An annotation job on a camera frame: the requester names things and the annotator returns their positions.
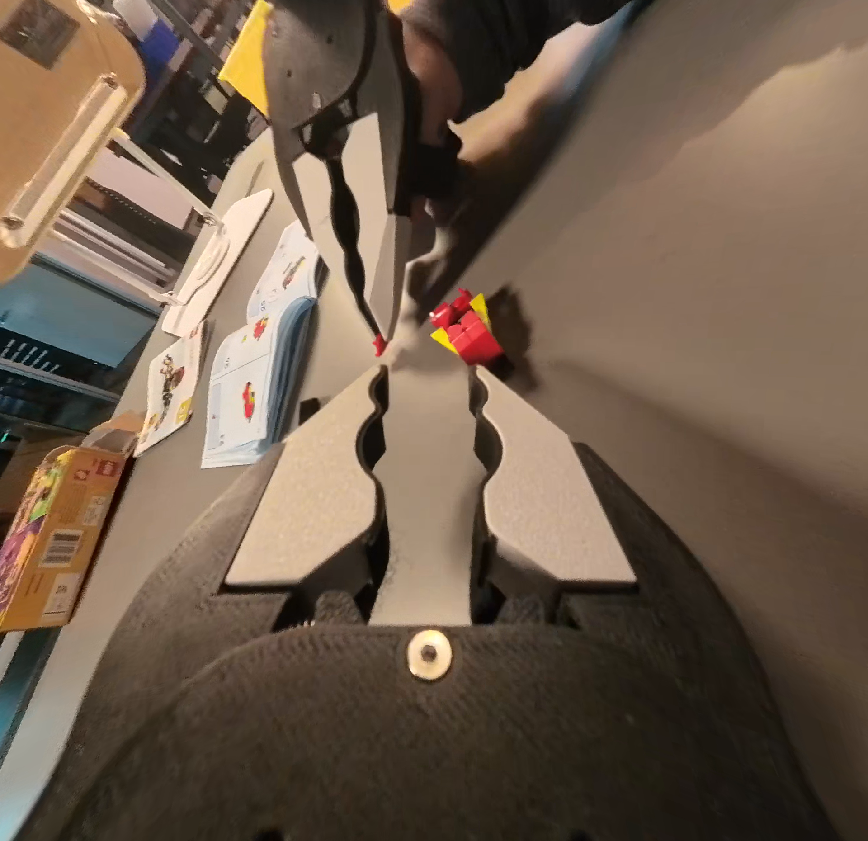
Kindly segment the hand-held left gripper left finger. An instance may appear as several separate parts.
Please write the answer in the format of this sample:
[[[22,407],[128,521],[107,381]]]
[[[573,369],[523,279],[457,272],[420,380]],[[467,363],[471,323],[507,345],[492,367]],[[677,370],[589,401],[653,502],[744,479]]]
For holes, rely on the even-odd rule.
[[[374,365],[286,438],[224,579],[229,589],[375,591],[385,498],[373,468],[385,453],[388,369]]]

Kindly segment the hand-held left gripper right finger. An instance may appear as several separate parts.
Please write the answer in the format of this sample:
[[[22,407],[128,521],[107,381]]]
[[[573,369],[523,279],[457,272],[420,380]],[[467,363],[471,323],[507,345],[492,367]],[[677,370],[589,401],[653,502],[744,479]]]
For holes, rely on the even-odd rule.
[[[552,608],[573,593],[637,586],[568,435],[492,372],[470,377],[474,454],[484,477],[473,529],[473,607],[527,595]]]

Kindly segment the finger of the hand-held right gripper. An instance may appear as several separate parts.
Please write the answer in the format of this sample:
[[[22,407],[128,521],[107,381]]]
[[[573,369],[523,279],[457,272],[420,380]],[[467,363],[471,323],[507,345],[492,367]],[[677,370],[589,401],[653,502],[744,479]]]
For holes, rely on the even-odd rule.
[[[362,272],[361,299],[376,332],[394,338],[412,223],[388,209],[379,120],[371,113],[353,122],[341,157],[344,181],[355,206],[358,236],[354,249]]]
[[[274,132],[274,153],[281,183],[307,237],[329,270],[343,274],[367,329],[373,339],[381,339],[364,296],[356,207],[340,158],[320,158],[306,151],[297,132]]]

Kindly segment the red yellow lego body assembly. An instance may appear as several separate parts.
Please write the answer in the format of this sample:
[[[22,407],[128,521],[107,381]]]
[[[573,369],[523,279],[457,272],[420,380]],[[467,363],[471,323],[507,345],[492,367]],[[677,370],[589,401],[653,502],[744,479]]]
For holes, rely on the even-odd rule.
[[[483,293],[473,295],[460,288],[450,302],[439,304],[429,314],[431,338],[459,356],[468,366],[489,367],[506,358],[494,335]]]

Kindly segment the lego instruction booklet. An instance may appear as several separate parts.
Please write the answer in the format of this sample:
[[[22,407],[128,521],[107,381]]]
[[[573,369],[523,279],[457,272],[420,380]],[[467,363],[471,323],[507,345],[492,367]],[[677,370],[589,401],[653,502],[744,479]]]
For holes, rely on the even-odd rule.
[[[317,246],[295,220],[259,275],[244,325],[214,354],[202,468],[255,463],[279,440],[309,352],[324,273]]]
[[[191,418],[208,326],[208,321],[202,321],[151,361],[146,416],[133,453],[135,458],[183,428]]]

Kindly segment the closed lego instruction booklet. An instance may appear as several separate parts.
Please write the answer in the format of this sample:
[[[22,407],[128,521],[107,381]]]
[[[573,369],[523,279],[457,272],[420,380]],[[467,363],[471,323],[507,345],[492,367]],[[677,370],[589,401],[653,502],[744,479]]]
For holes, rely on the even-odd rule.
[[[191,418],[208,326],[208,321],[202,321],[151,361],[146,416],[133,453],[135,458],[183,428]]]

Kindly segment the colourful cardboard lego box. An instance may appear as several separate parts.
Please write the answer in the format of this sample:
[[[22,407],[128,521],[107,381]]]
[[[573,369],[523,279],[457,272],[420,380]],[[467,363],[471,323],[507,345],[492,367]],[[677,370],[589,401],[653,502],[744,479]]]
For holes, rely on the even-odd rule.
[[[43,458],[2,546],[2,635],[71,620],[143,423],[126,411]]]

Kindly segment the person's right hand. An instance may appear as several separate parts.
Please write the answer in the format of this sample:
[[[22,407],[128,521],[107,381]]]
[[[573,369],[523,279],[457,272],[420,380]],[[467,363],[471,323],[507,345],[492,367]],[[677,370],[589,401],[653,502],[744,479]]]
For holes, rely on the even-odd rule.
[[[403,35],[406,62],[420,90],[420,139],[430,146],[445,147],[450,125],[458,121],[462,110],[458,71],[436,38],[410,24],[404,25]]]

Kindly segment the yellow plastic bin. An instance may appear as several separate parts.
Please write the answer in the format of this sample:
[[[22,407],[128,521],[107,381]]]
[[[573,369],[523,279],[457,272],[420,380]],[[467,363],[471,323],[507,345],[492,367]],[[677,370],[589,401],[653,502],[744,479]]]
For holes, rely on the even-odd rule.
[[[386,0],[395,12],[406,8],[411,0]],[[266,119],[267,105],[263,64],[263,45],[271,12],[270,0],[255,0],[254,6],[218,75],[218,79],[247,99]]]

